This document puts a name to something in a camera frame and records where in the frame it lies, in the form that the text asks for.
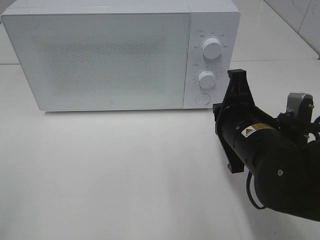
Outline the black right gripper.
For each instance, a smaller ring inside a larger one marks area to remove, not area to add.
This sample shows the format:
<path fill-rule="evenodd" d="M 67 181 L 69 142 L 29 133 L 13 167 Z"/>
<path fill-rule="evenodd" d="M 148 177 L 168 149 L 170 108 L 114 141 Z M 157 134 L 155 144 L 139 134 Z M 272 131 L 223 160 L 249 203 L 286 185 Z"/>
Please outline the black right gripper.
<path fill-rule="evenodd" d="M 228 159 L 231 173 L 248 168 L 253 174 L 265 154 L 287 156 L 295 144 L 279 130 L 276 121 L 255 106 L 248 84 L 247 71 L 227 71 L 229 84 L 222 103 L 212 106 L 215 133 Z"/>

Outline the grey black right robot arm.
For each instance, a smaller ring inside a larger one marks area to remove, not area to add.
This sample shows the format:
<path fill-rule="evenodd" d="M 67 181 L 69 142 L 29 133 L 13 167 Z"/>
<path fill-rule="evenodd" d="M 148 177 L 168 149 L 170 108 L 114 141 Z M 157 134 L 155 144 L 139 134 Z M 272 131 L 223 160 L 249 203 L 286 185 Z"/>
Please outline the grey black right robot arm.
<path fill-rule="evenodd" d="M 313 97 L 290 93 L 286 111 L 272 117 L 255 105 L 243 69 L 229 70 L 221 103 L 212 106 L 215 132 L 231 173 L 248 169 L 246 188 L 258 210 L 319 221 L 320 121 Z"/>

